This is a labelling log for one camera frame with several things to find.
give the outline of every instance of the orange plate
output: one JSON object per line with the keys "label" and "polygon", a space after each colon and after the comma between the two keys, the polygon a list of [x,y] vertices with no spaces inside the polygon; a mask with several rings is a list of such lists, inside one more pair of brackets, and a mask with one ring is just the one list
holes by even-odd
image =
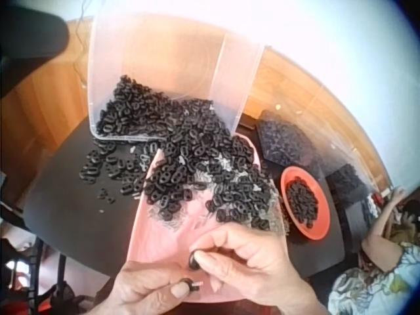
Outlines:
{"label": "orange plate", "polygon": [[[286,187],[289,182],[295,180],[296,177],[303,179],[311,189],[315,198],[318,200],[318,218],[314,221],[314,226],[312,228],[307,228],[305,224],[299,223],[295,218],[290,205],[289,200],[287,200]],[[322,239],[328,232],[329,229],[329,207],[327,198],[322,191],[321,186],[308,172],[305,170],[291,166],[284,170],[282,178],[280,179],[280,187],[282,188],[282,196],[286,206],[287,211],[289,211],[292,221],[295,223],[297,228],[308,238],[312,240]]]}

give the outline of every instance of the pink plastic tray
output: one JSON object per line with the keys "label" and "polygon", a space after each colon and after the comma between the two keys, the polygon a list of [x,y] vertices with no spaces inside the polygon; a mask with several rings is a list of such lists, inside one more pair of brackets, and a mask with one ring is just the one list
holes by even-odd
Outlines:
{"label": "pink plastic tray", "polygon": [[[252,142],[245,136],[239,136],[247,139],[254,148],[254,163],[260,165]],[[156,162],[161,159],[163,159],[163,152],[158,150],[148,170],[147,178],[153,173]],[[199,217],[208,214],[205,202],[212,197],[213,194],[209,190],[205,190],[198,192],[192,201],[185,203],[183,207],[188,215],[185,216],[182,226],[174,232],[148,216],[151,206],[146,203],[146,198],[142,193],[131,233],[127,260],[141,263],[175,262],[188,270],[189,247],[201,235],[220,226],[213,215],[203,226],[195,228],[197,223],[202,221]],[[189,273],[190,278],[194,281],[203,281],[204,285],[200,287],[198,294],[189,296],[186,302],[219,303],[244,299],[238,291],[228,285],[224,285],[219,292],[213,293],[209,284],[209,276],[206,273],[201,271]]]}

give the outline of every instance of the person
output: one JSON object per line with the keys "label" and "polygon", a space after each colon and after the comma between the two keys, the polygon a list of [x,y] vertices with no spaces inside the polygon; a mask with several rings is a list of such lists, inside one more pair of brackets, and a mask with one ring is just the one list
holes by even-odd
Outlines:
{"label": "person", "polygon": [[[284,236],[229,223],[204,234],[190,250],[196,250],[194,258],[213,291],[231,285],[246,299],[276,306],[282,314],[329,314],[292,266]],[[164,314],[190,294],[185,277],[186,270],[176,264],[126,262],[109,297],[89,314]]]}
{"label": "person", "polygon": [[420,201],[412,199],[406,202],[402,208],[401,223],[394,223],[391,215],[385,227],[384,237],[394,243],[411,243],[420,245]]}
{"label": "person", "polygon": [[[412,243],[395,243],[383,237],[393,209],[405,198],[398,187],[391,200],[373,223],[362,241],[364,254],[373,268],[352,268],[339,276],[329,295],[332,314],[398,314],[420,280],[420,248]],[[412,215],[403,213],[402,223],[411,226]]]}

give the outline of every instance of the clear plastic container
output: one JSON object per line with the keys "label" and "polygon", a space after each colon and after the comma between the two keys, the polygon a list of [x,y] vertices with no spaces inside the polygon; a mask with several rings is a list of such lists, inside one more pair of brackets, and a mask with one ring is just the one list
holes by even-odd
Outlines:
{"label": "clear plastic container", "polygon": [[100,111],[125,74],[172,99],[213,100],[234,132],[264,45],[209,24],[139,12],[135,3],[105,1],[94,18],[88,74],[92,134],[106,140],[155,138],[96,133]]}

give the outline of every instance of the black plastic part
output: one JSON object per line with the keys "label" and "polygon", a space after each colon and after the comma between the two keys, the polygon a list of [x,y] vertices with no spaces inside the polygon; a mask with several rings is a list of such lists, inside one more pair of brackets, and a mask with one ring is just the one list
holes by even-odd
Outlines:
{"label": "black plastic part", "polygon": [[198,271],[201,269],[200,265],[198,264],[198,262],[196,261],[196,259],[194,258],[194,253],[196,251],[192,251],[189,258],[188,258],[188,267],[189,269],[193,270],[193,271]]}

